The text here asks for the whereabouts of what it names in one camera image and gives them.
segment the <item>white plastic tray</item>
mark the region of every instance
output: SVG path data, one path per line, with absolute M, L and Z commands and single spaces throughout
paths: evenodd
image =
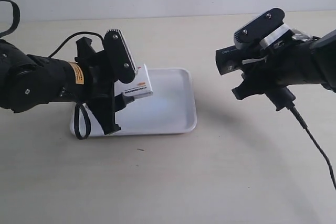
M 116 113 L 121 130 L 107 136 L 181 134 L 196 127 L 197 116 L 190 73 L 182 68 L 149 69 L 153 95 L 139 99 Z M 96 118 L 87 109 L 91 120 L 90 136 L 105 136 Z M 74 117 L 70 130 L 74 134 Z M 85 124 L 80 112 L 79 128 Z

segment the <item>tray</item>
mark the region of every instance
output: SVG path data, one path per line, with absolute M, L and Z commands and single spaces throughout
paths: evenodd
M 190 73 L 182 68 L 148 69 L 153 95 L 139 99 L 116 113 L 116 123 L 121 130 L 104 135 L 96 118 L 87 109 L 91 120 L 90 137 L 181 134 L 196 127 L 197 115 L 194 92 Z M 74 134 L 74 117 L 70 130 Z M 80 132 L 85 131 L 85 124 L 80 112 Z

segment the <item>table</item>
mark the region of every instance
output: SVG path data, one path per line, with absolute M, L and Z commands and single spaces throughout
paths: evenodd
M 120 28 L 138 63 L 191 72 L 198 124 L 183 135 L 79 141 L 69 132 L 71 103 L 0 110 L 0 222 L 335 223 L 327 166 L 294 117 L 264 95 L 237 101 L 240 73 L 217 72 L 215 50 L 255 16 L 22 23 L 7 40 L 41 56 L 74 32 Z M 336 12 L 287 13 L 285 22 L 323 36 Z M 73 40 L 57 57 L 75 55 Z M 336 164 L 336 95 L 319 85 L 291 90 Z

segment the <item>yellow warning label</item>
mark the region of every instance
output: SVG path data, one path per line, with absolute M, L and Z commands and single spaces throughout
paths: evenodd
M 76 84 L 84 85 L 84 74 L 80 67 L 74 62 L 68 62 L 75 72 Z

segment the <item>white table surface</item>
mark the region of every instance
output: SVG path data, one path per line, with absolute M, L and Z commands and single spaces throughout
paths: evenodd
M 184 135 L 79 141 L 71 103 L 0 110 L 0 223 L 336 223 L 327 166 L 294 117 L 265 96 L 237 101 L 240 73 L 217 72 L 215 50 L 254 16 L 22 23 L 7 40 L 41 56 L 74 32 L 122 29 L 138 63 L 191 72 L 198 124 Z M 286 23 L 323 36 L 336 12 L 287 13 Z M 58 54 L 74 56 L 75 40 Z M 291 90 L 336 165 L 336 94 Z

